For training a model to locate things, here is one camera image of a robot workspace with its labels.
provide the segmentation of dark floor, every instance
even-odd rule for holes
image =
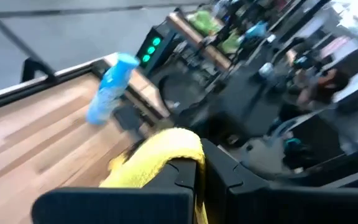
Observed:
[[[117,51],[135,54],[152,25],[175,6],[192,10],[196,2],[202,0],[0,0],[0,18],[42,60],[61,70]],[[0,31],[0,89],[19,83],[27,57]]]

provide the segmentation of yellow towel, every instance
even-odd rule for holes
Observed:
[[[122,154],[110,162],[110,175],[100,187],[138,187],[152,180],[174,158],[194,159],[198,163],[201,187],[196,193],[195,212],[198,224],[208,224],[203,203],[205,156],[200,138],[183,128],[170,128],[146,140],[126,162]]]

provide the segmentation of green light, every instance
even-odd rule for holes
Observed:
[[[159,37],[156,37],[156,38],[153,39],[153,45],[154,46],[157,46],[160,43],[161,43],[161,39]]]
[[[154,51],[155,51],[154,47],[148,47],[148,49],[147,49],[148,54],[152,54],[152,53],[154,53]]]
[[[148,62],[150,60],[150,55],[144,55],[142,58],[143,62]]]

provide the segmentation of blue water bottle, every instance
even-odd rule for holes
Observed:
[[[89,105],[86,120],[91,124],[104,124],[117,107],[119,97],[128,86],[131,73],[139,60],[125,53],[110,56],[112,67],[103,75],[98,92]]]

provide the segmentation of wooden platform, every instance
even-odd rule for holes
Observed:
[[[117,121],[85,121],[98,86],[86,74],[0,108],[0,223],[31,223],[34,200],[56,187],[97,187],[110,159],[132,145]],[[131,86],[164,113],[157,90],[137,71]]]

